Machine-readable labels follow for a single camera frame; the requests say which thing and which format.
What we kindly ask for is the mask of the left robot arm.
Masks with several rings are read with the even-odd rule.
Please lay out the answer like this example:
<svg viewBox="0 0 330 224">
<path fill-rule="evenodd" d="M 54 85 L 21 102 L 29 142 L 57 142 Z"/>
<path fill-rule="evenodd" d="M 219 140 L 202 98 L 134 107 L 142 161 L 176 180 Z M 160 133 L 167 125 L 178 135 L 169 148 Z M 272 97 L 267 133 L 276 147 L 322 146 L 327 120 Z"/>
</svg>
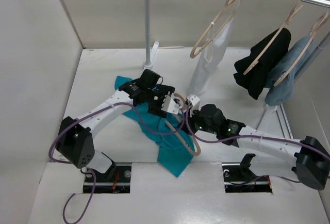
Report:
<svg viewBox="0 0 330 224">
<path fill-rule="evenodd" d="M 94 138 L 118 116 L 136 110 L 142 104 L 147 112 L 166 118 L 177 114 L 179 107 L 173 99 L 175 88 L 158 83 L 160 75 L 146 69 L 137 79 L 122 83 L 114 94 L 85 116 L 64 118 L 60 125 L 55 150 L 76 168 L 87 168 L 97 172 L 104 181 L 114 177 L 116 163 L 94 147 Z"/>
</svg>

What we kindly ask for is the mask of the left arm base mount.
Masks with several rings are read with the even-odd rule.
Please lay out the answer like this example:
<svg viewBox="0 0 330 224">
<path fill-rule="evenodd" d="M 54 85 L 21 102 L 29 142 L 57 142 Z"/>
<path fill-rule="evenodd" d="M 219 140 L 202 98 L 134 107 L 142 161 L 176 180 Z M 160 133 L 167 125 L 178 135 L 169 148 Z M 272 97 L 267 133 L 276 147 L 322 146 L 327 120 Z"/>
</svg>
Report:
<svg viewBox="0 0 330 224">
<path fill-rule="evenodd" d="M 103 174 L 95 171 L 96 186 L 95 194 L 128 194 L 130 193 L 132 163 L 118 163 L 114 175 L 107 179 Z M 91 173 L 87 173 L 87 169 L 80 170 L 85 178 L 82 186 L 83 193 L 91 193 L 93 188 L 93 179 Z"/>
</svg>

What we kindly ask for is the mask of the beige wooden hanger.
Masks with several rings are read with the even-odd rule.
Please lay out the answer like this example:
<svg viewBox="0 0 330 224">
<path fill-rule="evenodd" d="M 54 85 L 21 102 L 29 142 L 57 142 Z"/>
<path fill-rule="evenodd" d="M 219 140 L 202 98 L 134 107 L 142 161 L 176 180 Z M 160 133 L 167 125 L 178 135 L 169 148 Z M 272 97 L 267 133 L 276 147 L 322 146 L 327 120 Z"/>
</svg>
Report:
<svg viewBox="0 0 330 224">
<path fill-rule="evenodd" d="M 174 99 L 178 100 L 178 102 L 182 102 L 183 110 L 187 109 L 187 105 L 185 103 L 185 98 L 179 93 L 173 93 Z M 193 149 L 187 144 L 187 142 L 183 139 L 183 137 L 179 134 L 179 132 L 175 133 L 175 136 L 179 139 L 179 141 L 183 144 L 183 146 L 187 149 L 187 151 L 193 156 L 199 156 L 201 154 L 201 148 L 197 140 L 190 136 L 193 141 Z"/>
</svg>

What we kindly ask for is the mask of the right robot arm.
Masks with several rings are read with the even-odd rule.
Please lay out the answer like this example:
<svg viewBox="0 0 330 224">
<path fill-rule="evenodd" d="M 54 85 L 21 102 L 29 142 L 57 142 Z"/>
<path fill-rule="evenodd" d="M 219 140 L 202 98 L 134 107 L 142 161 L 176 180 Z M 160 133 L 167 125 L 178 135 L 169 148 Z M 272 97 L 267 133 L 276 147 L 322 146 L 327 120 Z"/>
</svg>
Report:
<svg viewBox="0 0 330 224">
<path fill-rule="evenodd" d="M 263 134 L 242 122 L 225 118 L 214 104 L 200 107 L 191 101 L 187 102 L 185 125 L 186 132 L 193 136 L 198 131 L 216 136 L 215 140 L 201 138 L 200 141 L 204 143 L 223 143 L 279 159 L 279 165 L 266 167 L 266 174 L 278 168 L 293 173 L 298 182 L 309 188 L 324 190 L 326 187 L 329 178 L 329 153 L 314 137 L 288 139 Z"/>
</svg>

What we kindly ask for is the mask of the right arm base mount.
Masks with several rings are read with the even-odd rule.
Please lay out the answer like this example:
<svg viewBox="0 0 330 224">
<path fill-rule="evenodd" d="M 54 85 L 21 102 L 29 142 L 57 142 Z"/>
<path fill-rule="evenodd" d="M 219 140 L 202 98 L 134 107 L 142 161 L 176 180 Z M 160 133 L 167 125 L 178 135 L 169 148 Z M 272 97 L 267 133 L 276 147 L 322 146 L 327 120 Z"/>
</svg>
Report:
<svg viewBox="0 0 330 224">
<path fill-rule="evenodd" d="M 222 164 L 226 193 L 273 193 L 269 176 L 257 176 L 250 170 L 255 156 L 246 154 L 241 162 Z"/>
</svg>

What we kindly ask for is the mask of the teal t shirt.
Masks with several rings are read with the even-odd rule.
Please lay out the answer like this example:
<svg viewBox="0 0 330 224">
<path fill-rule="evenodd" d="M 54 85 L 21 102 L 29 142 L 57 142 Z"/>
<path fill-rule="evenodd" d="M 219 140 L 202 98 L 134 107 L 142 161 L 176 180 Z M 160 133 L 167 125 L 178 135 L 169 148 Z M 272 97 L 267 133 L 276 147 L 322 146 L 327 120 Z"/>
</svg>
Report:
<svg viewBox="0 0 330 224">
<path fill-rule="evenodd" d="M 160 135 L 160 133 L 171 132 L 171 129 L 166 125 L 165 121 L 168 121 L 174 128 L 176 128 L 179 122 L 170 114 L 164 119 L 148 113 L 148 105 L 146 104 L 137 106 L 137 110 L 143 123 L 133 109 L 125 112 L 123 115 L 138 122 L 141 131 L 147 138 L 154 141 L 155 144 L 159 146 L 157 162 L 175 177 L 179 177 L 190 164 L 193 155 L 187 151 L 175 134 Z"/>
</svg>

